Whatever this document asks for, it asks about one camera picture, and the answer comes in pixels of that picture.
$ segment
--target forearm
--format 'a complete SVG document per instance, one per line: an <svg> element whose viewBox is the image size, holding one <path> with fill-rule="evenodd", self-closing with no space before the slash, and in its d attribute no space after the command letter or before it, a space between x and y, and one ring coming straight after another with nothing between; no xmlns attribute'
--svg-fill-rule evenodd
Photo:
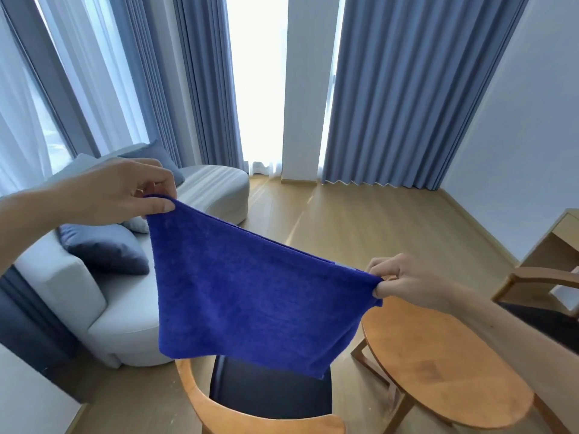
<svg viewBox="0 0 579 434"><path fill-rule="evenodd" d="M0 199L0 275L26 248L60 224L57 205L48 189Z"/></svg>
<svg viewBox="0 0 579 434"><path fill-rule="evenodd" d="M457 318L493 348L569 430L579 433L579 357L474 291L457 290L453 303Z"/></svg>

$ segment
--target wooden floor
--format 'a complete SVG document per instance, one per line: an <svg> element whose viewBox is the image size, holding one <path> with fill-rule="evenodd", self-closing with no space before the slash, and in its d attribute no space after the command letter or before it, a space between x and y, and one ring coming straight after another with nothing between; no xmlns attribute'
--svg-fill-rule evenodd
<svg viewBox="0 0 579 434"><path fill-rule="evenodd" d="M309 253L363 269L370 258L411 253L439 272L490 296L509 263L436 192L353 184L281 184L251 179L250 210L243 226ZM347 432L381 434L386 393L350 350L361 331L332 365L334 413ZM195 376L207 391L213 359L198 359ZM173 364L108 369L87 354L59 372L55 381L90 403L75 434L198 434L200 424ZM474 433L449 428L414 408L398 433ZM512 434L548 433L532 412Z"/></svg>

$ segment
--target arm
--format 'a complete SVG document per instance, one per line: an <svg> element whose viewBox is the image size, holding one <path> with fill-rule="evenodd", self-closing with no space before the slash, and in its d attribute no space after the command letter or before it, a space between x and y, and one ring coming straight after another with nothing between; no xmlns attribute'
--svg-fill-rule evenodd
<svg viewBox="0 0 579 434"><path fill-rule="evenodd" d="M375 296L395 295L450 313L493 348L572 432L579 432L579 357L472 289L448 281L406 255L373 259L384 281Z"/></svg>
<svg viewBox="0 0 579 434"><path fill-rule="evenodd" d="M66 224L106 225L173 210L159 193L177 197L170 171L157 160L109 160L85 174L0 200L0 275L26 248Z"/></svg>

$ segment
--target person's left hand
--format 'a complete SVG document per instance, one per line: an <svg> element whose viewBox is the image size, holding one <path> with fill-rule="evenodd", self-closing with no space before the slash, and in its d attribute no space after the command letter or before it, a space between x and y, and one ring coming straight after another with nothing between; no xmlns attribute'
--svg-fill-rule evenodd
<svg viewBox="0 0 579 434"><path fill-rule="evenodd" d="M173 174L152 159L111 159L81 175L44 187L47 215L54 223L107 225L135 216L165 213L175 204L162 194L177 198Z"/></svg>

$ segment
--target dark blue pillow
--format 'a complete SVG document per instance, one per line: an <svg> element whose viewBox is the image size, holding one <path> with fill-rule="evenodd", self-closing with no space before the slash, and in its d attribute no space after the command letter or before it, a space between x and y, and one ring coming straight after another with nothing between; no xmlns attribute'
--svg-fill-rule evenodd
<svg viewBox="0 0 579 434"><path fill-rule="evenodd" d="M120 154L119 156L124 159L159 160L165 169L169 169L173 172L173 179L175 180L176 186L180 186L185 181L185 177L177 167L177 164L175 164L159 140L155 140L145 147L141 147L141 149L127 152L126 154Z"/></svg>
<svg viewBox="0 0 579 434"><path fill-rule="evenodd" d="M149 259L134 234L122 225L59 227L62 247L89 268L119 274L149 274Z"/></svg>

